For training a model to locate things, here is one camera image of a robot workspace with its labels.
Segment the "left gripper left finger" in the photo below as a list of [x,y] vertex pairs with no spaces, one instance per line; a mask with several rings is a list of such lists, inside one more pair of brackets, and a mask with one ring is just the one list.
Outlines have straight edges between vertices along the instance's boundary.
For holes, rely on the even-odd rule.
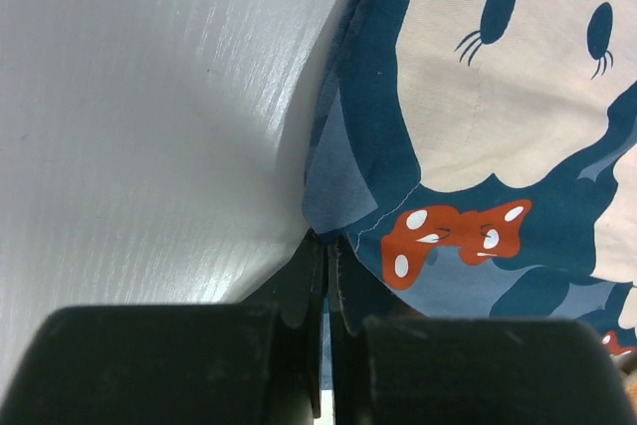
[[309,230],[292,257],[243,303],[273,314],[267,340],[268,418],[319,418],[325,246]]

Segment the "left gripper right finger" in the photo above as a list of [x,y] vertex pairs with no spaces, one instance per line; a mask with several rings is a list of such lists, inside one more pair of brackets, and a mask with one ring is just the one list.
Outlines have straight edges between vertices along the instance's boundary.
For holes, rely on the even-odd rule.
[[425,319],[405,304],[356,257],[349,241],[338,238],[327,248],[329,376],[337,424],[376,424],[374,386],[370,382],[364,322]]

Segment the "blue cartoon placemat cloth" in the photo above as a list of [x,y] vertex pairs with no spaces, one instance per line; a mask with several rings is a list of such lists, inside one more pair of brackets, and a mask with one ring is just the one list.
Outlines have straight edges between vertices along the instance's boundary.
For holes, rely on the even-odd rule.
[[433,318],[636,352],[636,0],[348,0],[303,211]]

